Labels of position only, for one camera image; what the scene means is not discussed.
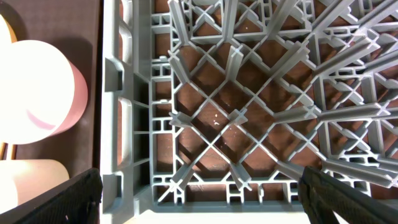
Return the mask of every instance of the dish rack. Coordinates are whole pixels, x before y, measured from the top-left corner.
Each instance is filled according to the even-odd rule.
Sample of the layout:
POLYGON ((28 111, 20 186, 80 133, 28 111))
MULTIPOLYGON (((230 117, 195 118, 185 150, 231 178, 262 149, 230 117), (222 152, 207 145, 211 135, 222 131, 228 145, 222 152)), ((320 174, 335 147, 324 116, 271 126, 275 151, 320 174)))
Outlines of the dish rack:
POLYGON ((397 1, 157 2, 122 0, 122 17, 104 2, 101 222, 148 209, 302 212, 306 165, 370 196, 398 187, 397 1), (238 153, 233 139, 249 143, 238 153))

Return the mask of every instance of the dark wood surface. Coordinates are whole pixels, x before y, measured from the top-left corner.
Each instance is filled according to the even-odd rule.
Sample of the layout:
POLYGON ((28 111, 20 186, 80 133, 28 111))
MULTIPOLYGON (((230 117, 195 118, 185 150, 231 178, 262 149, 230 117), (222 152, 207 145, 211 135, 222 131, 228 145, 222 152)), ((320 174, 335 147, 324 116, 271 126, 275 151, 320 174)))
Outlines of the dark wood surface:
POLYGON ((96 96, 101 96, 97 89, 101 1, 0 0, 0 14, 18 40, 41 40, 58 48, 83 74, 88 86, 88 104, 81 120, 64 133, 18 145, 16 159, 55 159, 70 177, 98 167, 95 119, 100 113, 95 114, 95 108, 96 96))

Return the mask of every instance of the gray plastic rack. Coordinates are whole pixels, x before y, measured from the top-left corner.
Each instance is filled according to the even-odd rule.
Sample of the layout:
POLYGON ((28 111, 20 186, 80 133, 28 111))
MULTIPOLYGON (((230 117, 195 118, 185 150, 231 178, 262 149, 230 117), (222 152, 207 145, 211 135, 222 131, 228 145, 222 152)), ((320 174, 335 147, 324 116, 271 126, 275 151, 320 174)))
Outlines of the gray plastic rack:
POLYGON ((370 184, 398 187, 398 161, 392 158, 398 151, 398 140, 385 150, 382 135, 382 128, 398 135, 398 128, 391 122, 398 118, 398 108, 392 104, 398 98, 398 81, 381 73, 398 64, 398 40, 389 32, 398 30, 398 22, 395 22, 398 19, 398 1, 319 0, 326 9, 318 17, 315 16, 313 0, 169 0, 170 12, 165 13, 153 13, 153 1, 122 2, 123 17, 120 17, 119 1, 104 1, 100 167, 104 183, 102 223, 122 223, 148 209, 168 213, 302 211, 294 183, 299 180, 304 167, 290 160, 305 148, 320 158, 323 172, 358 188, 364 194, 371 195, 370 184), (211 16, 216 10, 221 11, 222 23, 217 23, 211 16), (288 16, 301 24, 300 29, 281 30, 288 16), (338 17, 349 25, 332 27, 330 24, 338 17), (386 17, 393 18, 393 21, 383 22, 386 17), (247 19, 258 27, 259 32, 236 33, 236 28, 247 19), (204 23, 219 34, 195 35, 204 23), (118 57, 119 34, 123 40, 122 58, 118 57), (168 55, 154 57, 156 34, 170 34, 168 55), (271 67, 257 53, 267 40, 274 40, 286 49, 285 54, 271 67), (248 46, 247 42, 256 44, 248 46), (225 67, 213 57, 223 43, 231 45, 225 67), (204 50, 200 47, 203 44, 211 44, 212 47, 204 50), (336 54, 322 62, 319 44, 330 45, 336 54), (188 69, 186 55, 180 51, 184 46, 195 49, 201 55, 193 70, 188 69), (374 58, 371 53, 376 51, 379 52, 374 58), (237 81, 239 68, 248 61, 267 75, 267 81, 261 83, 256 91, 237 81), (284 79, 284 75, 299 62, 312 70, 312 79, 304 88, 284 79), (210 63, 224 75, 224 81, 211 93, 192 81, 205 63, 210 63), (162 82, 170 83, 171 98, 155 99, 155 86, 162 82), (250 99, 242 108, 230 113, 214 100, 228 82, 232 82, 250 99), (273 111, 259 96, 270 82, 277 83, 295 96, 295 100, 283 111, 273 111), (342 93, 331 108, 326 107, 325 83, 342 93), (186 85, 204 98, 191 116, 176 107, 176 94, 186 85), (377 98, 376 85, 382 85, 387 90, 381 99, 377 98), (346 101, 354 106, 344 107, 346 101), (244 128, 248 121, 248 106, 253 102, 273 117, 272 124, 259 138, 244 128), (122 116, 119 118, 122 121, 120 163, 117 152, 119 103, 122 105, 122 116), (154 116, 157 105, 170 106, 171 112, 164 117, 154 116), (214 106, 218 114, 229 121, 214 139, 208 139, 192 123, 206 105, 214 106), (317 122, 308 134, 302 134, 290 125, 309 119, 317 122), (352 131, 343 128, 340 125, 342 121, 362 121, 362 124, 352 131), (283 160, 263 144, 277 125, 283 126, 300 140, 283 160), (237 162, 216 146, 216 142, 233 126, 254 143, 237 162), (206 143, 206 148, 190 163, 178 154, 177 139, 185 129, 191 129, 206 143), (347 139, 339 154, 331 153, 330 129, 337 130, 347 139), (172 136, 172 172, 156 171, 158 134, 172 136), (319 146, 313 142, 315 136, 319 146), (349 153, 354 148, 360 153, 349 153), (242 165, 255 150, 264 151, 277 164, 270 176, 251 177, 242 165), (215 151, 228 163, 229 171, 223 178, 206 179, 195 172, 195 164, 208 151, 215 151), (271 183, 282 184, 284 201, 263 201, 267 192, 262 186, 271 183), (191 185, 224 185, 226 200, 188 202, 187 187, 191 185), (160 194, 158 186, 167 190, 160 194), (246 200, 245 190, 256 190, 257 200, 246 200), (164 202, 164 198, 170 195, 171 201, 164 202), (231 202, 232 198, 238 199, 238 202, 231 202))

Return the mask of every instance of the peach object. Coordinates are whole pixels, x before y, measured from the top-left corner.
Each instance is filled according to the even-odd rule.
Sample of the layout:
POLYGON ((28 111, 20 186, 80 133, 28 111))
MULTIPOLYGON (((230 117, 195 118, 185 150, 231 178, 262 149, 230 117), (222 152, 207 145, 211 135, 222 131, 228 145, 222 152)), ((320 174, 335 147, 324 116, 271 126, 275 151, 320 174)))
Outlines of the peach object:
POLYGON ((54 46, 24 40, 0 51, 0 142, 28 144, 68 130, 88 91, 79 70, 54 46))
POLYGON ((66 168, 55 160, 0 161, 0 214, 68 179, 66 168))

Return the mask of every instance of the pink cup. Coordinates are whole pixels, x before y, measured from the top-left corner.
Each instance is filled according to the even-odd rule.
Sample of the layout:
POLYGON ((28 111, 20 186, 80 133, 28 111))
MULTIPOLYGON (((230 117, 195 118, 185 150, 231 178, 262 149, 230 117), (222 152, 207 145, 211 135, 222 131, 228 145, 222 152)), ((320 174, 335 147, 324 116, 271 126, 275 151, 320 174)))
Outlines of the pink cup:
POLYGON ((83 75, 54 46, 24 40, 0 50, 0 142, 28 144, 64 132, 87 100, 83 75))

